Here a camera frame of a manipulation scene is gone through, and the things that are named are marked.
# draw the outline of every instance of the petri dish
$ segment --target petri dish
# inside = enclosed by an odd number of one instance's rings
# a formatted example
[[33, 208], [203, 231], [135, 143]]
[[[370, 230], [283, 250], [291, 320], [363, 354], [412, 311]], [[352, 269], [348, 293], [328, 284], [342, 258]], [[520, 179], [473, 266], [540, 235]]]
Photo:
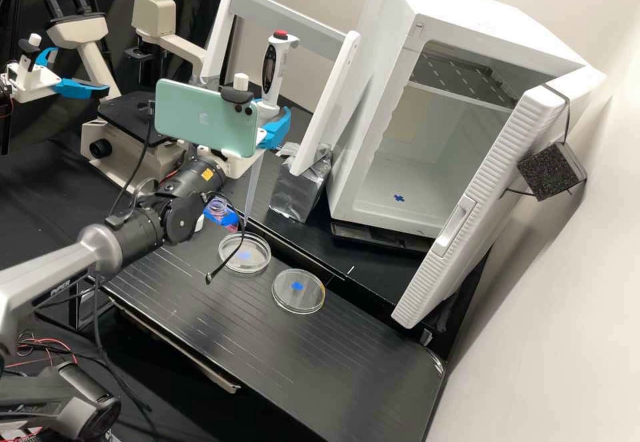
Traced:
[[[220, 241], [218, 255], [225, 260], [238, 247], [242, 233], [229, 234]], [[242, 274], [256, 274], [265, 269], [271, 261], [271, 248], [266, 240], [256, 234], [245, 233], [245, 240], [238, 252], [230, 258], [225, 268]]]
[[302, 269], [280, 272], [271, 285], [275, 302], [295, 314], [314, 313], [325, 302], [325, 286], [314, 274]]

